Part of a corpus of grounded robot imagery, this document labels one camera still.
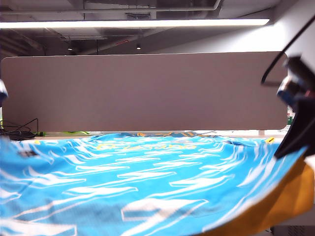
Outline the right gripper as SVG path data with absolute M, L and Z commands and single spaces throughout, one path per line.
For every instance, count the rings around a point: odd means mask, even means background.
M 305 147 L 306 156 L 315 154 L 315 99 L 304 96 L 315 91 L 315 73 L 302 61 L 300 56 L 290 57 L 284 63 L 288 75 L 282 80 L 277 96 L 286 105 L 295 105 L 296 114 L 278 149 L 277 158 Z

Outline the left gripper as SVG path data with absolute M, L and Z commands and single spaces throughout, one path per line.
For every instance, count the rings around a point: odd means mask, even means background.
M 0 98 L 6 99 L 7 97 L 8 97 L 8 92 L 7 92 L 7 89 L 5 87 L 5 84 L 4 84 L 3 80 L 0 80 Z

